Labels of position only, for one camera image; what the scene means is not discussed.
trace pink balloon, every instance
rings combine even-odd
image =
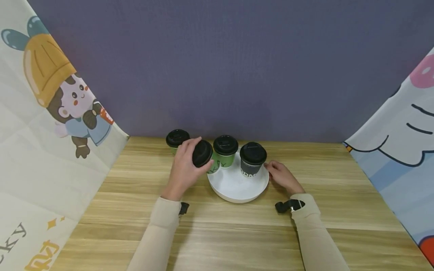
[[[434,55],[426,56],[410,74],[411,83],[417,88],[434,86]]]

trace wooden table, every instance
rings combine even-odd
[[[269,159],[287,165],[313,194],[351,270],[432,270],[343,145],[261,144]],[[51,271],[124,271],[172,159],[163,139],[130,138]],[[270,183],[250,203],[229,203],[201,177],[184,196],[190,208],[176,232],[168,270],[304,270],[290,214],[274,209],[284,200],[284,191]]]

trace black clip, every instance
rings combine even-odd
[[[190,206],[190,204],[188,204],[186,202],[181,202],[181,210],[179,210],[179,215],[186,214],[189,206]]]
[[[274,207],[276,208],[276,211],[279,214],[284,214],[286,213],[289,209],[291,209],[291,203],[290,201],[285,201],[285,202],[278,202],[274,205]]]
[[[301,200],[290,199],[285,202],[278,202],[274,205],[274,207],[279,214],[283,214],[286,213],[289,209],[291,209],[291,211],[297,211],[301,209],[304,205],[305,203]]]

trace black plastic lid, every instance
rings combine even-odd
[[[211,160],[213,156],[213,147],[211,143],[205,140],[199,141],[193,151],[193,164],[196,167],[202,167]]]
[[[218,154],[232,155],[238,150],[238,141],[232,136],[222,135],[214,140],[213,147]]]
[[[178,148],[178,146],[181,145],[182,142],[188,139],[190,139],[190,135],[186,131],[176,129],[166,136],[166,143],[167,145],[169,145],[169,147]]]
[[[267,160],[267,151],[256,142],[249,142],[240,150],[241,159],[252,166],[262,165]]]

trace gray-purple backdrop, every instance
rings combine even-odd
[[[29,0],[133,136],[340,142],[434,46],[431,0]]]

